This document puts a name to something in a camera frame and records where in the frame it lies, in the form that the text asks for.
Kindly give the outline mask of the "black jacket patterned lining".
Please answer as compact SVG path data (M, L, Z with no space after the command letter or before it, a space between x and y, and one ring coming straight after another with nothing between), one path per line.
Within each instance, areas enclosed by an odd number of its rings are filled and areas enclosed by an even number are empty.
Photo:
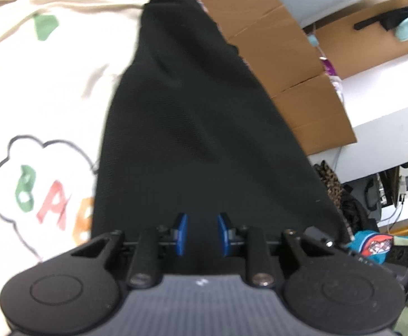
M237 49L198 0L149 0L108 111L92 234L189 217L215 250L217 217L269 234L315 227L347 242L341 214Z

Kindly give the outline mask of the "teal cartoon bag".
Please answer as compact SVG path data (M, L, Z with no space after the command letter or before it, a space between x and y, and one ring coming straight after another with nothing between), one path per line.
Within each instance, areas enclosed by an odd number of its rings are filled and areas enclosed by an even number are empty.
M383 264L393 245L392 235L367 230L355 233L348 248L378 264Z

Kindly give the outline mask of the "cream cartoon bed sheet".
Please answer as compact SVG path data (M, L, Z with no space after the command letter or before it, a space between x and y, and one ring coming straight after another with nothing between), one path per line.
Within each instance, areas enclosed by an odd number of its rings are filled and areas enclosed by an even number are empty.
M147 2L0 0L0 292L90 238L108 107Z

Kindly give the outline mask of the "brown cardboard sheet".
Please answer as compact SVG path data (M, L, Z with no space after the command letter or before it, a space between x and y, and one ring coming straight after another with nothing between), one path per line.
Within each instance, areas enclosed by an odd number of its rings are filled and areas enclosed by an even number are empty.
M308 154L356 137L306 35L280 0L201 0Z

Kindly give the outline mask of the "leopard print cloth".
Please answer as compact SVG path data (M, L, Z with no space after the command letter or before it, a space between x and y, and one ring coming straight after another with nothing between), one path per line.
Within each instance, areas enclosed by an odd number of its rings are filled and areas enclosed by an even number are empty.
M352 239L352 232L348 220L345 218L342 212L341 206L341 199L343 194L343 188L341 186L341 182L338 180L338 177L333 169L329 166L329 164L322 160L319 164L315 164L313 168L316 170L320 181L323 183L327 195L329 196L330 200L334 203L335 207L337 208L338 212L341 215L341 218L344 222L344 226L348 233L348 239Z

